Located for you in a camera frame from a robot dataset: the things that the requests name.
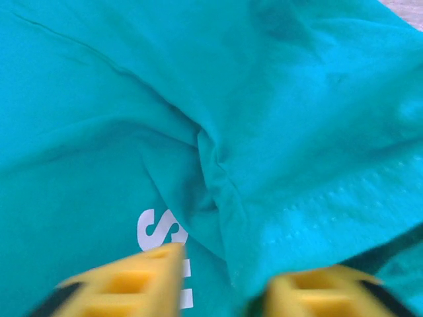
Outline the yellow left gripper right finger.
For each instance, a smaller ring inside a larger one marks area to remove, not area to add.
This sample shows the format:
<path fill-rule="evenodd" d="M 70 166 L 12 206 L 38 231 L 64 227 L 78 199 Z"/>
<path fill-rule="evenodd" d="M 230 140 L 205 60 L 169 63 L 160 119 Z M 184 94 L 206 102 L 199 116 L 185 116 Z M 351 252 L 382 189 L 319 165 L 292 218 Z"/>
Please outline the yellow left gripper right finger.
<path fill-rule="evenodd" d="M 275 276 L 247 317 L 410 317 L 377 278 L 334 265 Z"/>

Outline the teal t-shirt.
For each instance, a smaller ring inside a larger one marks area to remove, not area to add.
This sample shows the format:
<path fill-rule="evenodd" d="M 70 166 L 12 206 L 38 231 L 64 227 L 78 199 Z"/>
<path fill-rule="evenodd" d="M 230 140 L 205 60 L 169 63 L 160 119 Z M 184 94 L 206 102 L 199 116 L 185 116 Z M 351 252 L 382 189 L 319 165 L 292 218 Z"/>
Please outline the teal t-shirt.
<path fill-rule="evenodd" d="M 182 317 L 333 264 L 423 317 L 423 32 L 378 0 L 0 0 L 0 317 L 166 242 Z"/>

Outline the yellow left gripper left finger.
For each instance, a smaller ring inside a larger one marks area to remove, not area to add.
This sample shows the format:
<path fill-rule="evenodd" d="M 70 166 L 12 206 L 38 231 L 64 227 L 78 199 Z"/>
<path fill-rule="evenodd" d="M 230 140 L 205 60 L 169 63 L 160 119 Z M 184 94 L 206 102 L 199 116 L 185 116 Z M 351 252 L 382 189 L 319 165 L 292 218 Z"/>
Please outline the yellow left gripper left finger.
<path fill-rule="evenodd" d="M 61 282 L 29 317 L 180 317 L 184 246 L 169 243 Z"/>

